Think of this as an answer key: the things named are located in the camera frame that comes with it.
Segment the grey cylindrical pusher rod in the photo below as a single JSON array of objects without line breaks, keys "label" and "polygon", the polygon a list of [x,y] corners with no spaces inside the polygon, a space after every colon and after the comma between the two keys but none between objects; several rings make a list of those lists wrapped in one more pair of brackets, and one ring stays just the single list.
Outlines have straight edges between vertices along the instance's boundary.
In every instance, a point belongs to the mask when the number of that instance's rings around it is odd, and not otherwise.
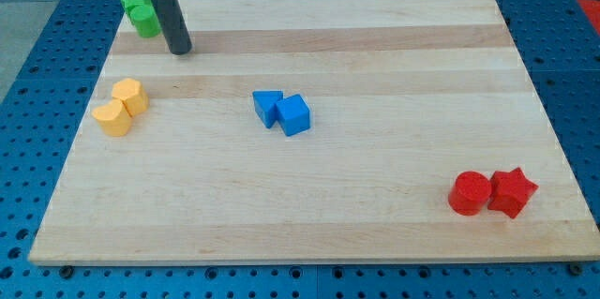
[{"label": "grey cylindrical pusher rod", "polygon": [[179,0],[151,0],[169,51],[183,55],[191,51],[192,42]]}]

